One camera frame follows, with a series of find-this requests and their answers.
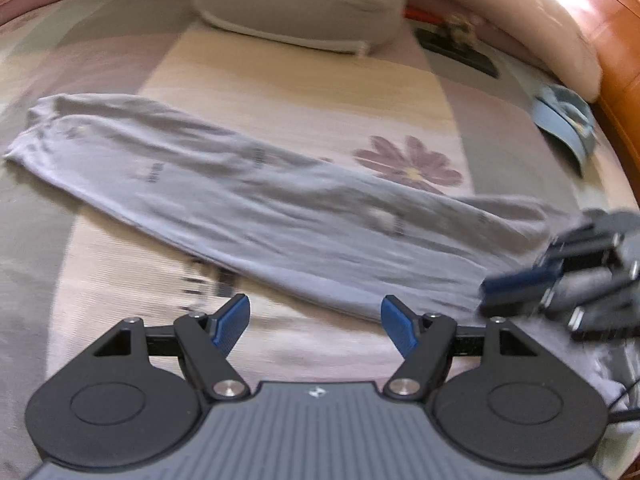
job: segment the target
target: blue gripper pad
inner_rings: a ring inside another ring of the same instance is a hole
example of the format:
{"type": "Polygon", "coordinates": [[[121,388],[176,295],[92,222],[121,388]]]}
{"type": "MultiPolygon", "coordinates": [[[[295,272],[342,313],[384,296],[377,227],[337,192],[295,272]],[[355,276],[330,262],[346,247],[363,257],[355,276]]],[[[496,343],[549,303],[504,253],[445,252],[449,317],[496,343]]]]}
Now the blue gripper pad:
{"type": "Polygon", "coordinates": [[[481,288],[485,295],[501,294],[509,290],[533,285],[553,285],[562,276],[562,263],[533,267],[513,274],[494,276],[484,280],[481,288]]]}
{"type": "Polygon", "coordinates": [[[406,358],[418,344],[413,318],[418,317],[412,312],[404,312],[389,297],[382,300],[380,318],[382,328],[393,342],[402,357],[406,358]]]}
{"type": "Polygon", "coordinates": [[[249,325],[251,307],[249,298],[244,294],[238,294],[220,308],[211,319],[216,321],[215,332],[211,342],[224,356],[228,356],[240,336],[249,325]]]}

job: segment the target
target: mattress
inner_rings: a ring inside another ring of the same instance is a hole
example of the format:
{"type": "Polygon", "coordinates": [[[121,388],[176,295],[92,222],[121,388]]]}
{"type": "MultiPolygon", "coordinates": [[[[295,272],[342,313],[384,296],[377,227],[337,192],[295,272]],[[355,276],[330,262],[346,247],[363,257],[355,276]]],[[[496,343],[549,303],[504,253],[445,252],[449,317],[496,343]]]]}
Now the mattress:
{"type": "MultiPolygon", "coordinates": [[[[622,168],[600,135],[579,178],[561,148],[530,119],[548,76],[487,46],[498,79],[421,49],[407,22],[370,57],[317,52],[215,30],[189,0],[63,0],[0,28],[0,145],[28,109],[60,92],[138,94],[271,144],[371,172],[354,154],[383,150],[410,160],[416,137],[450,196],[519,194],[563,210],[637,208],[622,168]]],[[[22,421],[31,393],[118,320],[166,324],[212,312],[235,292],[252,320],[230,360],[255,386],[268,380],[374,380],[401,357],[382,329],[291,298],[206,264],[0,166],[0,479],[38,463],[22,421]]],[[[614,353],[615,380],[640,370],[633,344],[614,353]]],[[[177,364],[156,364],[179,373],[177,364]]],[[[457,360],[452,374],[474,365],[457,360]]],[[[633,460],[638,433],[604,441],[598,464],[615,478],[633,460]]]]}

